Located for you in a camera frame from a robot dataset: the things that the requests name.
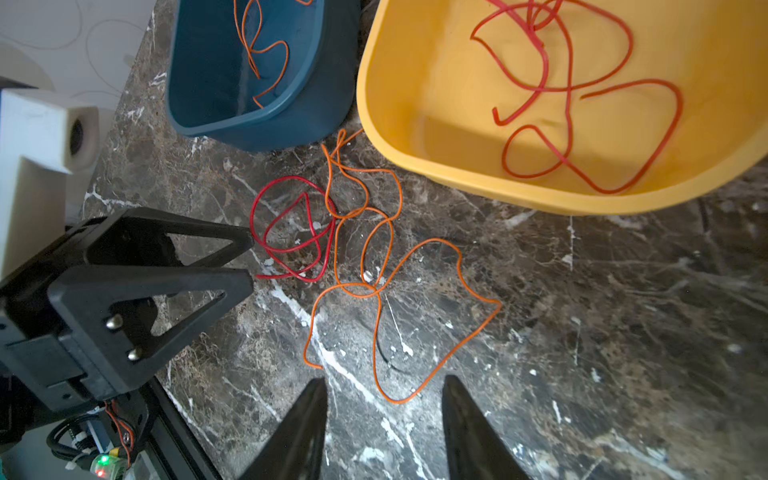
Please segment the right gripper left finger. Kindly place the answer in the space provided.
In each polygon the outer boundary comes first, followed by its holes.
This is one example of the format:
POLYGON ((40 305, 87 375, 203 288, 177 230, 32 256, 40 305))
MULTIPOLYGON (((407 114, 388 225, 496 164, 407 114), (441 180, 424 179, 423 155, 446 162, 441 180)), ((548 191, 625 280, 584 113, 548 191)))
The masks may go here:
POLYGON ((310 380, 241 479, 319 479, 328 393, 323 378, 310 380))

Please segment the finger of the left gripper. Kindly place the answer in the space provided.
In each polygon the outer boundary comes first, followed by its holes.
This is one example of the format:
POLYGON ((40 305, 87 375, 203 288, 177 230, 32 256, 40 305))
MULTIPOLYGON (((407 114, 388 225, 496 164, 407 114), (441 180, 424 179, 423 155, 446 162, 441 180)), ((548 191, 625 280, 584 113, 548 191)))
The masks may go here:
POLYGON ((84 258, 97 265, 181 267, 183 263, 171 239, 173 235, 225 243, 194 261, 193 267, 222 267, 254 244, 246 227, 138 207, 100 218, 87 237, 84 258))

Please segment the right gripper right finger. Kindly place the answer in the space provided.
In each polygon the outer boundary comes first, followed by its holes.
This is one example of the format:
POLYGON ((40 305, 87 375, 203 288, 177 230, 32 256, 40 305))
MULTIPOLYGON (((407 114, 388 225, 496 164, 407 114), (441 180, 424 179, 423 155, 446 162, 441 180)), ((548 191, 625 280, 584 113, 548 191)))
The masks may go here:
POLYGON ((456 375, 444 379, 442 421, 451 480, 529 479, 456 375))

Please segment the teal plastic bin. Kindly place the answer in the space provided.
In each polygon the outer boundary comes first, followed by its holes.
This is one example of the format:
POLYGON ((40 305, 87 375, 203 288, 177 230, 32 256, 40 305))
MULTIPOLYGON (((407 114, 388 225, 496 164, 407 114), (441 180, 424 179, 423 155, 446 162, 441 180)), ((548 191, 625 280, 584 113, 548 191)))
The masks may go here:
POLYGON ((323 139, 354 99, 360 14, 358 1, 180 2, 171 125, 250 152, 323 139))

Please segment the middle yellow plastic bin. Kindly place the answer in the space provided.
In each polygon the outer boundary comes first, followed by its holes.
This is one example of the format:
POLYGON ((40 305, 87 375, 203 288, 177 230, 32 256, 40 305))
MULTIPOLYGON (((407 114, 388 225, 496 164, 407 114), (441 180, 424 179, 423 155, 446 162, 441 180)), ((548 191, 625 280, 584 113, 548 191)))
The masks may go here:
POLYGON ((559 214, 663 209, 767 156, 763 1, 383 1, 359 71, 395 165, 559 214))

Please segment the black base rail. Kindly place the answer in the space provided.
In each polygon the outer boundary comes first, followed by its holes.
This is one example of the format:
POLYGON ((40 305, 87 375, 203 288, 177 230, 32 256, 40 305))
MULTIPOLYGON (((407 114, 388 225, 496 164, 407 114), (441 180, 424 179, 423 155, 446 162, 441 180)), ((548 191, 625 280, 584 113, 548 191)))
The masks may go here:
POLYGON ((152 379, 140 393, 147 406, 145 451, 160 479, 221 480, 170 396, 152 379))

